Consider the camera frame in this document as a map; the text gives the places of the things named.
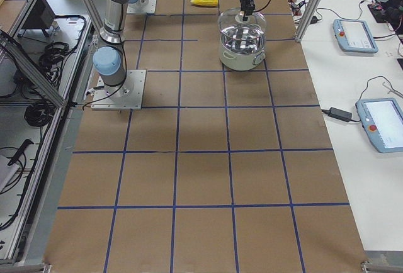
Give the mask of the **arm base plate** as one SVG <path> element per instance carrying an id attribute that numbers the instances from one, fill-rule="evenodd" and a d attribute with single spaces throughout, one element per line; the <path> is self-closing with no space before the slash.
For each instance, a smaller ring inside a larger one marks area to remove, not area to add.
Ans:
<path id="1" fill-rule="evenodd" d="M 126 110 L 142 108 L 146 70 L 127 70 L 127 78 L 122 87 L 104 87 L 103 80 L 98 77 L 98 86 L 94 102 L 90 104 L 93 110 Z"/>
<path id="2" fill-rule="evenodd" d="M 154 14 L 157 0 L 129 0 L 127 14 Z"/>

